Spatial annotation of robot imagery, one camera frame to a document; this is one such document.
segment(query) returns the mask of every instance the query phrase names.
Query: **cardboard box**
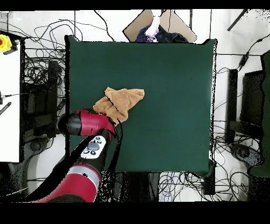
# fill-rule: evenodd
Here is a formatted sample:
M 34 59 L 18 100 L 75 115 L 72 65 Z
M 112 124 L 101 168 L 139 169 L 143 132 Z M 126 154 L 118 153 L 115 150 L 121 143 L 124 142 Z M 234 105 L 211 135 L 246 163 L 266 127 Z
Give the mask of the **cardboard box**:
M 143 10 L 141 14 L 135 18 L 124 30 L 124 35 L 129 42 L 135 42 L 142 28 L 151 25 L 153 14 L 151 10 Z M 174 11 L 166 10 L 160 17 L 160 26 L 169 33 L 180 33 L 189 43 L 196 41 L 195 33 L 174 13 Z

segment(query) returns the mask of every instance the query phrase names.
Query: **metal pole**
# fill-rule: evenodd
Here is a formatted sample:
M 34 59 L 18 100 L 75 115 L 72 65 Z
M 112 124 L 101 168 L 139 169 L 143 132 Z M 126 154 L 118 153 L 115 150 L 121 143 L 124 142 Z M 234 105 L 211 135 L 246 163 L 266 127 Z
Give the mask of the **metal pole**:
M 236 18 L 236 20 L 234 20 L 234 22 L 232 23 L 232 25 L 227 29 L 227 31 L 230 31 L 235 24 L 242 18 L 242 16 L 247 12 L 247 10 L 243 10 L 240 15 Z

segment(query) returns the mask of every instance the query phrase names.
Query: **orange towel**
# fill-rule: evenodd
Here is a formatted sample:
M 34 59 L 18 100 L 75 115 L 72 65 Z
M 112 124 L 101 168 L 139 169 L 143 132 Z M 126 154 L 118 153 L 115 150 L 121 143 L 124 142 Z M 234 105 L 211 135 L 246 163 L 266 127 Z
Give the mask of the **orange towel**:
M 107 115 L 115 122 L 115 126 L 128 119 L 128 110 L 143 99 L 143 89 L 120 89 L 114 90 L 107 87 L 105 97 L 95 103 L 93 109 L 100 114 Z

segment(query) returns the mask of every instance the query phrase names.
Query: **white table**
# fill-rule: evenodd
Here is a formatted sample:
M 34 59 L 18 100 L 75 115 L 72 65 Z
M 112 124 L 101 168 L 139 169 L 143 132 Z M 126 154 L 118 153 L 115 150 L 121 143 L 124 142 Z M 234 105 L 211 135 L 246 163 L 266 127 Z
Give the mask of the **white table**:
M 20 44 L 18 50 L 3 55 L 0 52 L 0 91 L 2 95 L 20 93 Z M 12 104 L 0 115 L 0 162 L 19 162 L 20 156 L 20 95 L 3 100 L 0 110 Z

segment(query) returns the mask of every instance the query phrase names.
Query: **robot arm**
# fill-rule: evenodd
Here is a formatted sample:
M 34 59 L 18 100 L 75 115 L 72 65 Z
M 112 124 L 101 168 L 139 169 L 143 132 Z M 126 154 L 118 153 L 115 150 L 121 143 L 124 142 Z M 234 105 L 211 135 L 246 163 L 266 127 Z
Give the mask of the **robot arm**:
M 86 138 L 78 145 L 84 147 L 81 156 L 58 187 L 48 196 L 31 202 L 94 202 L 102 182 L 107 149 L 116 135 L 115 127 L 110 118 L 92 110 L 79 110 L 69 117 L 63 115 L 57 125 L 62 133 L 95 137 L 91 141 Z

